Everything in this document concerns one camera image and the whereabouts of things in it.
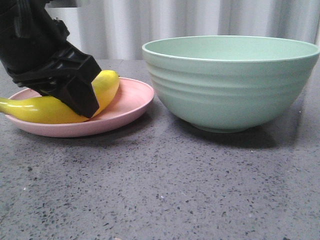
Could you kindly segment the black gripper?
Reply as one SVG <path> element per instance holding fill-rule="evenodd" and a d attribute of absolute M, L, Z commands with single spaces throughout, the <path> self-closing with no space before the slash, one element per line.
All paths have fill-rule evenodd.
<path fill-rule="evenodd" d="M 101 68 L 91 55 L 75 51 L 64 22 L 46 11 L 48 3 L 0 2 L 0 61 L 17 86 L 52 96 L 91 118 L 99 108 L 92 82 Z"/>

